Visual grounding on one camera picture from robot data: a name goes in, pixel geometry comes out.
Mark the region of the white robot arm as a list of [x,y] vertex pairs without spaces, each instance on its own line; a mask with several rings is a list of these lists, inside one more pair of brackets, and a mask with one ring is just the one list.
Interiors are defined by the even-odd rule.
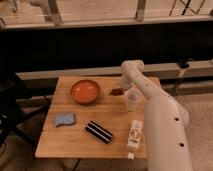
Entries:
[[144,107],[144,132],[148,171],[193,171],[185,127],[187,110],[170,94],[143,74],[141,60],[121,64],[122,88],[133,84],[147,99]]

